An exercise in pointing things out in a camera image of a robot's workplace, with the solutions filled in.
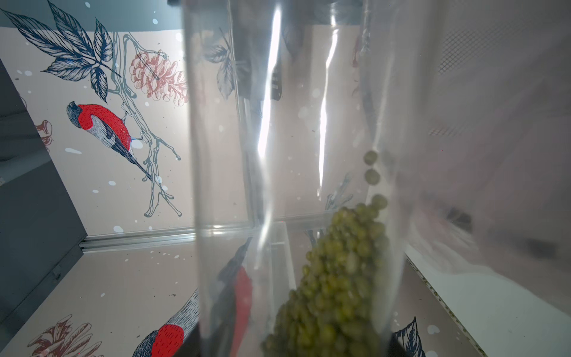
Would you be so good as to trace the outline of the tall clear bean jar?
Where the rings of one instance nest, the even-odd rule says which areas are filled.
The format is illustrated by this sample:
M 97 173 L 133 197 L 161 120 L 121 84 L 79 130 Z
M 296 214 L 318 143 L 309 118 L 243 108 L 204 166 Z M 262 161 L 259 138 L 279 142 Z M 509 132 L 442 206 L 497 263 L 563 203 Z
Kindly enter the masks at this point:
M 365 1 L 184 1 L 203 356 L 406 356 L 406 218 L 361 97 Z M 297 287 L 252 278 L 285 222 Z

